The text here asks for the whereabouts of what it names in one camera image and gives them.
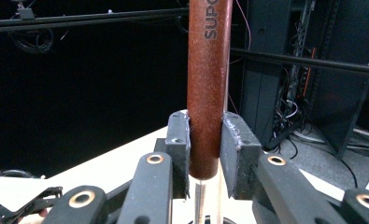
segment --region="metal rod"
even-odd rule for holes
[[[205,223],[205,196],[206,185],[199,181],[199,184],[195,184],[195,217],[194,224]]]
[[[252,52],[245,49],[231,48],[231,53],[236,56],[248,58],[250,60],[265,62],[265,63],[295,63],[314,68],[330,69],[337,71],[345,71],[359,75],[369,76],[369,65],[356,63],[341,63],[326,61],[320,59],[309,59],[302,57],[293,57],[289,55],[278,55],[270,53]]]
[[[214,209],[213,213],[210,215],[210,223],[211,224],[223,224],[224,222],[224,211],[222,208],[223,199],[228,195],[227,190],[224,190],[225,180],[222,172],[221,163],[219,162],[219,170],[217,171],[217,175],[214,177],[216,181],[216,190],[215,190],[215,200],[214,200]]]
[[[19,19],[2,20],[0,21],[0,32],[92,25],[118,21],[141,21],[166,17],[176,17],[187,14],[187,8],[175,8],[94,15],[36,18],[34,20],[26,21]]]
[[[232,2],[190,3],[187,95],[192,144],[190,174],[200,180],[213,177],[219,162]]]

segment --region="black cable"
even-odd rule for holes
[[[180,1],[179,1],[179,0],[176,0],[176,2],[177,2],[177,5],[178,5],[179,7],[183,7],[183,5],[181,5],[181,3],[180,3]]]
[[[290,142],[291,142],[291,144],[294,146],[294,148],[295,148],[295,154],[292,156],[292,157],[290,157],[290,160],[292,160],[292,159],[294,159],[297,155],[298,155],[298,147],[294,144],[294,142],[293,141],[291,141],[291,139],[290,138],[287,138],[287,140],[289,140]]]
[[[331,152],[329,152],[329,151],[326,151],[326,150],[323,150],[323,149],[321,149],[321,148],[318,148],[318,150],[320,150],[320,151],[323,151],[323,152],[325,152],[325,153],[328,153],[328,154],[330,154],[330,155],[332,155],[333,157],[335,157],[335,155],[333,154],[333,153],[331,153]],[[355,188],[358,188],[359,186],[358,186],[358,182],[357,182],[357,178],[356,178],[356,176],[355,176],[355,173],[353,173],[353,171],[352,171],[352,169],[349,167],[349,165],[346,163],[346,162],[344,162],[344,160],[340,160],[342,163],[344,163],[344,165],[348,168],[348,170],[350,171],[350,174],[352,175],[352,177],[353,177],[353,182],[354,182],[354,184],[355,184]]]
[[[311,124],[309,131],[307,133],[303,133],[303,135],[308,135],[308,134],[312,133],[312,129],[313,129],[313,125]]]
[[[184,28],[183,24],[182,24],[182,16],[177,16],[176,19],[175,19],[175,24],[176,24],[176,27],[179,29],[179,31],[182,33],[182,34],[187,34],[188,33],[188,29]]]
[[[357,184],[357,178],[355,176],[355,173],[353,173],[352,169],[350,169],[350,167],[347,165],[346,162],[344,162],[344,160],[341,159],[341,162],[344,163],[344,165],[349,169],[350,173],[353,176],[353,181],[355,182],[355,188],[358,188],[358,184]]]
[[[366,142],[369,142],[369,136],[368,135],[364,135],[364,134],[361,134],[361,133],[355,133],[355,135],[360,137],[362,140],[364,140]]]
[[[31,7],[35,2],[36,0],[26,8]],[[11,17],[12,20],[17,18],[19,18],[18,14]],[[28,53],[48,53],[53,46],[53,32],[51,29],[11,31],[7,33],[16,47]]]
[[[0,170],[0,176],[24,177],[24,178],[38,178],[30,172],[22,170]]]
[[[280,152],[280,144],[276,145],[272,150],[274,150],[273,153],[277,153],[278,151]]]

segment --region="wire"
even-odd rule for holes
[[[369,136],[367,136],[367,135],[361,135],[361,134],[358,134],[358,133],[355,133],[355,134],[356,134],[356,136],[360,137],[361,140],[364,140],[366,142],[369,142]]]
[[[26,8],[31,7],[35,2],[36,0],[30,3]],[[15,18],[19,18],[19,15],[15,14],[11,17],[12,20]],[[28,53],[48,53],[53,46],[53,32],[51,29],[12,31],[7,33],[16,47]]]
[[[25,172],[22,170],[0,170],[0,176],[38,178],[35,175],[32,175],[30,172]]]
[[[369,137],[369,132],[362,129],[353,129],[354,133]]]
[[[239,4],[239,1],[238,0],[235,0],[235,1],[236,1],[237,6],[239,7],[240,13],[242,14],[243,20],[245,21],[246,27],[248,29],[248,50],[250,50],[250,46],[251,46],[251,30],[250,30],[250,26],[248,25],[248,18],[245,16],[245,13],[243,12],[243,9],[242,9],[242,7]],[[242,59],[243,58],[237,59],[237,60],[231,62],[230,64],[240,62]]]
[[[35,2],[36,2],[36,0],[34,0],[32,3],[30,3],[29,6],[27,6],[26,8],[31,7]]]
[[[63,40],[67,34],[68,34],[68,30],[65,31],[64,35],[62,35],[61,40]]]
[[[279,143],[277,146],[275,146],[272,150],[275,150],[273,151],[273,153],[277,153],[277,154],[281,154],[280,153],[280,150],[281,150],[281,144]]]
[[[182,33],[182,34],[187,34],[188,33],[188,30],[186,28],[184,28],[183,24],[182,24],[182,16],[177,16],[176,19],[175,19],[175,24],[176,24],[176,27],[179,29],[179,31]]]
[[[356,178],[356,176],[355,176],[355,173],[353,173],[352,169],[350,169],[349,165],[347,165],[347,163],[346,163],[346,162],[344,162],[344,160],[341,160],[341,162],[342,162],[342,163],[344,163],[344,165],[348,168],[348,170],[349,170],[349,171],[350,171],[350,173],[352,174],[352,176],[353,176],[353,181],[355,182],[355,188],[358,188],[359,186],[358,186],[358,183],[357,183],[357,178]]]
[[[298,133],[297,131],[294,131],[293,133],[295,134],[295,136],[297,136],[297,137],[299,137],[303,140],[306,140],[308,142],[325,144],[325,142],[321,139],[309,137],[309,136],[303,135],[301,133]]]
[[[305,129],[305,128],[303,128],[303,129],[301,130],[301,134],[303,134],[303,135],[309,135],[310,133],[312,133],[313,125],[312,125],[312,124],[310,125],[310,129],[309,129],[309,131],[308,131],[307,133],[303,133],[304,129]]]
[[[369,150],[361,150],[361,149],[352,149],[352,148],[348,148],[348,150],[357,153],[359,155],[362,155],[364,157],[369,157]]]
[[[177,4],[178,4],[178,6],[179,6],[179,7],[183,7],[183,6],[181,5],[180,1],[176,0],[176,2],[177,2]]]
[[[231,104],[232,104],[232,105],[233,105],[233,107],[234,107],[234,112],[236,112],[236,114],[239,114],[239,113],[237,112],[236,106],[234,106],[234,101],[233,101],[233,99],[231,98],[230,93],[228,93],[228,98],[230,98]]]
[[[277,101],[277,105],[276,105],[276,112],[277,114],[280,116],[280,121],[283,121],[283,115],[282,115],[282,112],[280,110],[281,108],[281,102],[283,102],[284,104],[286,104],[283,100],[283,93],[287,91],[288,87],[289,87],[289,72],[287,71],[287,69],[285,67],[282,67],[283,70],[286,72],[286,75],[287,75],[287,78],[285,78],[285,81],[283,83],[283,87],[285,87],[283,89],[282,88],[279,88],[279,91],[278,91],[278,94],[279,94],[279,101]]]
[[[328,153],[328,154],[330,154],[330,155],[332,155],[332,156],[334,156],[335,157],[335,155],[333,154],[333,153],[331,153],[331,152],[329,152],[329,151],[326,151],[326,150],[323,150],[323,149],[320,149],[320,148],[318,148],[318,150],[320,150],[320,151],[322,151],[322,152],[325,152],[325,153]],[[346,162],[344,162],[344,160],[340,160],[347,168],[348,168],[348,170],[350,171],[350,174],[352,175],[352,177],[353,177],[353,182],[354,182],[354,184],[355,184],[355,188],[358,188],[359,186],[358,186],[358,181],[357,181],[357,178],[356,178],[356,175],[355,175],[355,173],[353,172],[353,170],[349,167],[349,165],[346,163]]]
[[[369,147],[362,147],[362,146],[347,146],[349,149],[357,149],[357,150],[366,150],[369,151]]]
[[[293,141],[291,141],[291,139],[290,139],[290,138],[287,138],[287,140],[289,140],[289,141],[291,142],[291,144],[294,146],[294,149],[295,149],[295,154],[294,154],[292,157],[290,157],[290,160],[292,160],[292,159],[294,159],[295,157],[297,157],[297,155],[298,155],[298,147],[294,144],[294,142],[293,142]]]
[[[349,142],[348,144],[349,145],[354,145],[354,146],[369,147],[369,144],[368,143],[362,143],[362,142],[359,142],[357,140],[355,140],[355,142]]]
[[[293,105],[295,105],[294,112],[292,112],[291,114],[289,114],[288,116],[286,116],[286,119],[289,119],[292,116],[294,116],[295,114],[297,114],[297,112],[298,112],[298,105],[295,102],[291,101],[291,100],[287,100],[287,102],[292,103]]]
[[[248,27],[248,49],[250,49],[251,46],[251,30],[250,30],[250,26],[248,25],[248,19],[245,16],[245,13],[243,12],[242,7],[239,4],[239,1],[236,0],[236,4],[239,7],[240,12],[242,13],[243,19],[245,20],[246,26]]]

